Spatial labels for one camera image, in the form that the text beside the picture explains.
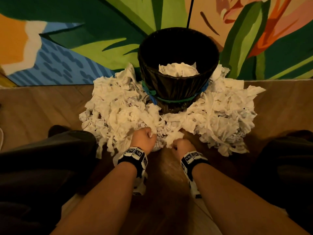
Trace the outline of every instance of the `white cable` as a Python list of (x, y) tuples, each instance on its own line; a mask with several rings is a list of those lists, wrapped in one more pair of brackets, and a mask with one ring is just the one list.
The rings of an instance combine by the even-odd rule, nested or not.
[(1, 143), (0, 143), (0, 152), (1, 152), (2, 145), (3, 145), (3, 140), (4, 140), (4, 133), (3, 133), (2, 128), (0, 128), (0, 131), (1, 131)]

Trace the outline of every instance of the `hardwood floor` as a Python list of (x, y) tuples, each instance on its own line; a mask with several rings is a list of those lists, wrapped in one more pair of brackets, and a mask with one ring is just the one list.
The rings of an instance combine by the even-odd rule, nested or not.
[[(208, 150), (197, 136), (188, 134), (197, 150), (211, 164), (244, 182), (251, 165), (264, 145), (286, 132), (313, 131), (313, 80), (246, 82), (267, 89), (255, 99), (255, 128), (245, 142), (249, 154), (225, 158)], [(48, 129), (61, 124), (80, 129), (78, 114), (91, 98), (93, 86), (39, 86), (0, 89), (0, 127), (5, 138), (3, 151), (46, 138)], [(103, 159), (90, 177), (86, 192), (113, 168), (112, 158)], [(147, 191), (134, 197), (120, 234), (220, 234), (203, 202), (189, 196), (186, 177), (168, 149), (149, 156)], [(69, 211), (81, 199), (76, 196), (64, 206)]]

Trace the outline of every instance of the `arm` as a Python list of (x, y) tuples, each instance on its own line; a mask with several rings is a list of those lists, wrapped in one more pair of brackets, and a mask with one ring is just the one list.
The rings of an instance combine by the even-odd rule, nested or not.
[[(186, 139), (174, 141), (173, 152), (181, 160), (195, 147)], [(223, 235), (308, 235), (299, 225), (240, 183), (212, 166), (200, 163), (193, 178), (214, 222)]]
[[(150, 138), (151, 129), (142, 128), (134, 132), (131, 147), (140, 147), (149, 154), (156, 142)], [(136, 167), (129, 162), (117, 165), (84, 199), (51, 235), (111, 235), (118, 234), (127, 215)]]

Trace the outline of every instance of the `wall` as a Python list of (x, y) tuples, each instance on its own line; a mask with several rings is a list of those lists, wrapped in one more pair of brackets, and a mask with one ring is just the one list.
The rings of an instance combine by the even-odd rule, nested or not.
[(310, 7), (312, 0), (0, 0), (0, 85), (92, 84), (128, 62), (138, 70), (147, 35), (188, 24), (215, 41), (229, 77), (310, 78)]

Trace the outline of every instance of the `forearm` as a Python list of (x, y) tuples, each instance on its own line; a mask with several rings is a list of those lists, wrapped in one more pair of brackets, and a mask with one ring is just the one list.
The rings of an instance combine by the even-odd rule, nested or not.
[(208, 164), (198, 164), (193, 178), (223, 235), (308, 234), (281, 211)]
[(137, 170), (122, 162), (84, 199), (52, 235), (117, 234), (127, 215)]

